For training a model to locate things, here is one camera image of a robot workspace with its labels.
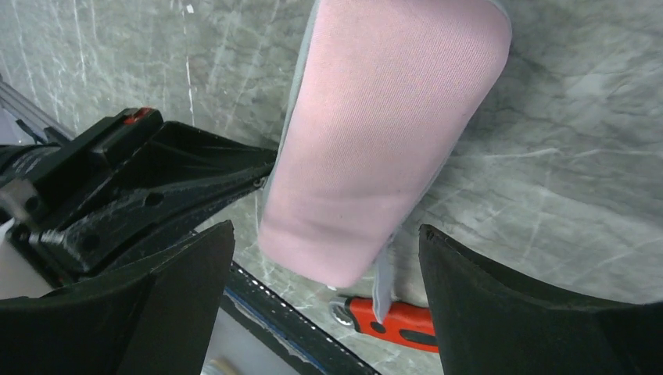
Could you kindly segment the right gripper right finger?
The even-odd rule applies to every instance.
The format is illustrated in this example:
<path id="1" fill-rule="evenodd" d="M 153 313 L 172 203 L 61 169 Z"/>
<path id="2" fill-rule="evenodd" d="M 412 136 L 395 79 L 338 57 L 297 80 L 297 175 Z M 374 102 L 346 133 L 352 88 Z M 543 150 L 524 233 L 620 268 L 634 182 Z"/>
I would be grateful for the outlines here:
<path id="1" fill-rule="evenodd" d="M 435 227 L 419 260 L 446 374 L 659 374 L 662 304 L 569 291 L 485 257 Z"/>

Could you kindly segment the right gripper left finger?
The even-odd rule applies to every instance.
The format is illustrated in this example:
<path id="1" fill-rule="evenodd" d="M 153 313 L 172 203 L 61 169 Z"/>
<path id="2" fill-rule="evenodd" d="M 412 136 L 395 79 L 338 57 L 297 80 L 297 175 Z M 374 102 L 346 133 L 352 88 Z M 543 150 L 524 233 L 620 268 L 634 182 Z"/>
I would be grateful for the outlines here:
<path id="1" fill-rule="evenodd" d="M 224 221 L 109 273 L 3 300 L 2 373 L 200 373 L 234 250 Z"/>

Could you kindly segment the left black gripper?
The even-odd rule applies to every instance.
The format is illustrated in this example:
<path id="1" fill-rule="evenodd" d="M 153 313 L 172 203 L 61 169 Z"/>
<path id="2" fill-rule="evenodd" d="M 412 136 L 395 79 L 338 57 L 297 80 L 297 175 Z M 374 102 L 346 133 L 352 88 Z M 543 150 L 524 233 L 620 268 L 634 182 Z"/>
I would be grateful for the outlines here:
<path id="1" fill-rule="evenodd" d="M 155 255 L 255 191 L 275 159 L 150 108 L 63 145 L 2 146 L 1 287 L 52 290 Z"/>

